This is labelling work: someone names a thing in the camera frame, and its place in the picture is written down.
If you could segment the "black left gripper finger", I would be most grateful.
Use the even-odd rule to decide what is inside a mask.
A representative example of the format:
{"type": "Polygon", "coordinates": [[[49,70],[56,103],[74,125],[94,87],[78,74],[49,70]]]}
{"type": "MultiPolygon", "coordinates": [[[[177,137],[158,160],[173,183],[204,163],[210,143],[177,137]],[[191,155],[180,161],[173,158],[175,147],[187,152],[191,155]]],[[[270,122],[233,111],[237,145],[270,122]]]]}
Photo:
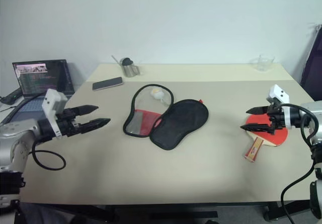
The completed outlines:
{"type": "Polygon", "coordinates": [[[74,107],[72,109],[75,116],[83,116],[92,113],[93,111],[97,110],[99,107],[94,105],[82,105],[78,107],[74,107]]]}
{"type": "Polygon", "coordinates": [[[110,118],[98,118],[91,120],[87,123],[80,125],[80,133],[87,133],[90,131],[94,131],[96,129],[99,129],[105,125],[107,125],[111,121],[110,118]]]}

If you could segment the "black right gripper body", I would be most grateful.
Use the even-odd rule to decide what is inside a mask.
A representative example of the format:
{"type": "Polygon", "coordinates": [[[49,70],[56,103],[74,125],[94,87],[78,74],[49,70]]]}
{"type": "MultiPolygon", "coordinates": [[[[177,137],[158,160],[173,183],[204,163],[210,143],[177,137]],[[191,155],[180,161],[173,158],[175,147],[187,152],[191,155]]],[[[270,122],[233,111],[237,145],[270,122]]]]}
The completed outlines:
{"type": "Polygon", "coordinates": [[[267,109],[267,115],[271,122],[268,133],[272,135],[275,134],[275,130],[279,130],[285,127],[285,117],[283,109],[280,106],[281,104],[282,103],[278,100],[272,100],[267,109]]]}

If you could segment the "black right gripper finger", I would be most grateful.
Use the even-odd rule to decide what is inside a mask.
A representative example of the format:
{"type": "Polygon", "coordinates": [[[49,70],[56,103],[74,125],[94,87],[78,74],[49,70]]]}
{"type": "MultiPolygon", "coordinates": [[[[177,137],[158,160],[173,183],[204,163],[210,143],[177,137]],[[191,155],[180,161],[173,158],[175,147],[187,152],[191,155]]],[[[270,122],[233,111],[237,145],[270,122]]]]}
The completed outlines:
{"type": "Polygon", "coordinates": [[[253,107],[246,111],[248,114],[252,115],[262,115],[268,112],[269,106],[253,107]]]}
{"type": "Polygon", "coordinates": [[[267,124],[248,123],[240,126],[241,129],[250,132],[267,132],[273,133],[273,128],[267,124]]]}

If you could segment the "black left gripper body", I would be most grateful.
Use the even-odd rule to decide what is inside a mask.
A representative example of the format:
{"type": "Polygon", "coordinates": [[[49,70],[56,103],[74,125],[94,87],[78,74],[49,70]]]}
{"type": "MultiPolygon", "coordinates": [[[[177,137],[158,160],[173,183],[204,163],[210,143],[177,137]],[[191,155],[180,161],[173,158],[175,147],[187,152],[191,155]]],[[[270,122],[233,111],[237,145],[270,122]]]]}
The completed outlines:
{"type": "Polygon", "coordinates": [[[56,115],[56,123],[63,136],[73,136],[77,134],[83,134],[82,126],[76,123],[75,118],[85,114],[82,108],[67,108],[62,113],[56,115]]]}

